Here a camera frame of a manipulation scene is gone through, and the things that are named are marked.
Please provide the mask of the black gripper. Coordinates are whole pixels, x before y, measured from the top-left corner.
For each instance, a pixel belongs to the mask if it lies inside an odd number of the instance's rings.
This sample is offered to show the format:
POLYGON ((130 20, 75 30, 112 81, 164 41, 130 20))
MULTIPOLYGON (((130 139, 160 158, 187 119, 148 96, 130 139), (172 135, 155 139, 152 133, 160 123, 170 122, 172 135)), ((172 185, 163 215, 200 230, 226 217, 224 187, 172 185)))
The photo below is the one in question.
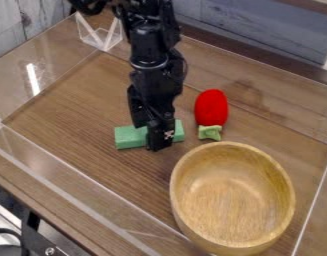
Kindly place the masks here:
POLYGON ((172 59, 160 69, 130 73, 128 108, 134 126, 147 127, 146 147, 159 151, 172 145, 175 136, 174 99, 183 91, 187 74, 184 59, 172 59))

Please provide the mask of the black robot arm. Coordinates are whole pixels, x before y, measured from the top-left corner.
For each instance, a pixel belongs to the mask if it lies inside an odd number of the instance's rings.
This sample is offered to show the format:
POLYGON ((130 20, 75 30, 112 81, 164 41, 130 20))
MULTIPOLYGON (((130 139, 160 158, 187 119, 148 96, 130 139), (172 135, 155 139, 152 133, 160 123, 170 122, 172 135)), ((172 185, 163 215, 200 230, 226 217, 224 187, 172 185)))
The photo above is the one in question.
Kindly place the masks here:
POLYGON ((146 147, 172 145, 174 100, 182 94, 188 66, 176 50, 180 27, 172 0, 68 0, 75 10, 97 15, 105 7, 120 20, 131 45, 131 85, 127 89, 134 126, 147 129, 146 147))

